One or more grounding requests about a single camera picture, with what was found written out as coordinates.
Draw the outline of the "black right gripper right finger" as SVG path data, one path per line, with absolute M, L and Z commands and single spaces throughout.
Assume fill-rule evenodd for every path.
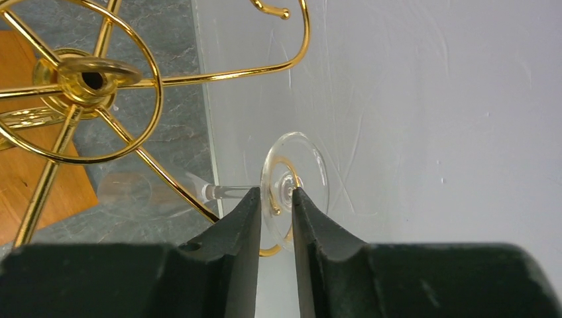
M 292 194 L 302 317 L 560 317 L 525 250 L 500 243 L 367 243 Z

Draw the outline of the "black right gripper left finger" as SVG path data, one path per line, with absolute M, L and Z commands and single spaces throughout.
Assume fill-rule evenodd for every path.
M 260 190 L 173 244 L 29 244 L 1 262 L 2 317 L 253 317 Z

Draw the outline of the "clear wine glass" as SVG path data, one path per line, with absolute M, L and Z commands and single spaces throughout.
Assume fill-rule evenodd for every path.
M 300 187 L 316 199 L 322 212 L 329 205 L 324 159 L 302 132 L 282 135 L 270 148 L 260 173 L 261 210 L 274 246 L 262 248 L 261 257 L 282 249 L 293 251 L 292 194 Z M 157 176 L 146 172 L 110 172 L 98 185 L 100 203 L 114 212 L 132 212 L 145 219 L 185 213 L 190 204 Z

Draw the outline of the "wooden rack base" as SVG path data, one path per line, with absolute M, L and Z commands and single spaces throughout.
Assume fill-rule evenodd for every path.
M 35 64 L 33 49 L 22 36 L 1 31 L 1 88 L 30 86 Z M 20 148 L 1 151 L 1 244 L 15 238 L 45 163 L 45 159 Z M 37 227 L 41 229 L 97 203 L 85 168 L 61 165 Z

